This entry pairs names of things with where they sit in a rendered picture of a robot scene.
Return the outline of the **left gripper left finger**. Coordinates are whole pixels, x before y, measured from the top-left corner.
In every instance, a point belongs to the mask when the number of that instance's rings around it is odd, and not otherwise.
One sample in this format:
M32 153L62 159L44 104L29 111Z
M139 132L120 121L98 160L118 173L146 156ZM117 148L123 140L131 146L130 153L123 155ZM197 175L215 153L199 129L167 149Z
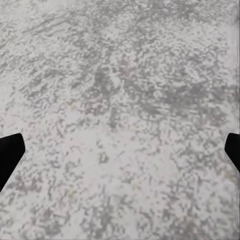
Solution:
M26 146L21 133L0 138L0 192L25 152Z

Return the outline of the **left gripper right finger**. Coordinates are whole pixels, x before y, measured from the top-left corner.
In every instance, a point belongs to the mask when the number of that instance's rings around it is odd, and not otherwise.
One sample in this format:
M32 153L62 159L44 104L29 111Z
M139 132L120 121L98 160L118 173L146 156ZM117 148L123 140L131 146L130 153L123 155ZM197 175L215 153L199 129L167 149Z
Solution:
M240 134L229 133L224 150L240 172Z

